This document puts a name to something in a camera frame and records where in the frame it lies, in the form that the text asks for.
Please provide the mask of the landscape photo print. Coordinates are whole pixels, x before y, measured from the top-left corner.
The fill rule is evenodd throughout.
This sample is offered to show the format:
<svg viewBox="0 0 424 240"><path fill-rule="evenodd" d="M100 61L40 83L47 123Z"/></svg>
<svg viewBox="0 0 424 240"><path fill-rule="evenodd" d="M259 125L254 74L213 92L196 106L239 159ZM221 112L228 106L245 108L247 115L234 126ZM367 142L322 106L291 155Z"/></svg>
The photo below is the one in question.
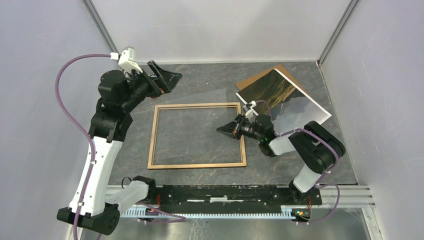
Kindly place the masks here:
<svg viewBox="0 0 424 240"><path fill-rule="evenodd" d="M310 121L322 124L332 116L276 68L239 90L236 96L245 104L265 101L256 104L254 114L270 116L278 134L301 128Z"/></svg>

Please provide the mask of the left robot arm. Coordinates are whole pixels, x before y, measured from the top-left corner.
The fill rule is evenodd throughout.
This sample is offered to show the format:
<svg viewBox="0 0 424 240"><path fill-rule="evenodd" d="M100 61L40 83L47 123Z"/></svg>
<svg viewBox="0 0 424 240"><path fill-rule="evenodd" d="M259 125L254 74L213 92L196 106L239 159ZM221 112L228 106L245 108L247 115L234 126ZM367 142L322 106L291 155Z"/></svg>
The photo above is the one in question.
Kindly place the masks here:
<svg viewBox="0 0 424 240"><path fill-rule="evenodd" d="M133 121L131 112L146 98L170 93L183 77L154 61L149 61L148 66L151 75L137 66L110 70L101 76L95 114L89 129L82 131L88 140L82 176L70 204L58 210L59 221L108 236L133 205L156 200L155 180L139 175L111 197L106 196L114 162Z"/></svg>

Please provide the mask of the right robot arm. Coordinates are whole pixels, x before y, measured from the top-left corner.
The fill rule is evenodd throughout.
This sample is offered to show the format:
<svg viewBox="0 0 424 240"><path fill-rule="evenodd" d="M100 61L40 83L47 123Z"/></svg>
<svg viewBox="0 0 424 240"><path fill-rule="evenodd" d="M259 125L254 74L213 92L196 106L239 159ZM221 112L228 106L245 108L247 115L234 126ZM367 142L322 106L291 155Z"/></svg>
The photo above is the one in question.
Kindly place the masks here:
<svg viewBox="0 0 424 240"><path fill-rule="evenodd" d="M344 144L314 120L302 128L277 133L270 116L260 114L250 122L245 115L239 114L216 131L236 140L243 136L257 140L258 147L267 157L296 151L304 165L288 187L289 199L295 204L306 201L320 179L329 174L346 154Z"/></svg>

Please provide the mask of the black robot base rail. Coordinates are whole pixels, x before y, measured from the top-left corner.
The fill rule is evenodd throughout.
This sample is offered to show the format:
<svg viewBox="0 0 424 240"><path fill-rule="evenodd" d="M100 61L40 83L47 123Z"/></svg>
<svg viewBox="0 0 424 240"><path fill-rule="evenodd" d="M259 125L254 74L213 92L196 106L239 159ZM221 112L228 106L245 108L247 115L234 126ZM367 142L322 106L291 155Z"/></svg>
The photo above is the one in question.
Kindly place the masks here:
<svg viewBox="0 0 424 240"><path fill-rule="evenodd" d="M276 214L282 206L320 206L318 189L299 193L289 185L162 185L143 202L170 214Z"/></svg>

